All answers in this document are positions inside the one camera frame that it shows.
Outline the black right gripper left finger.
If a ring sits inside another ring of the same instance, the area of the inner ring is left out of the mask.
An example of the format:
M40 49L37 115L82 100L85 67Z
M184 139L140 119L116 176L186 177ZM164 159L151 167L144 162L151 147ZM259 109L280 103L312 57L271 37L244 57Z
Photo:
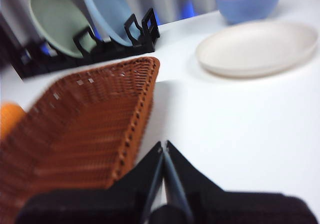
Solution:
M162 181L157 142L140 162L107 189L60 189L30 198L17 224L142 224Z

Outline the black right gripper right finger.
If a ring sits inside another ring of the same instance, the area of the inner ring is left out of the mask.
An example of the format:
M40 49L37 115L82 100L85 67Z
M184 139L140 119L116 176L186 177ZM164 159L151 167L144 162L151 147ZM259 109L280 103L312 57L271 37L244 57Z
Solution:
M281 193L225 191L167 141L164 151L170 204L192 224L316 224L307 204Z

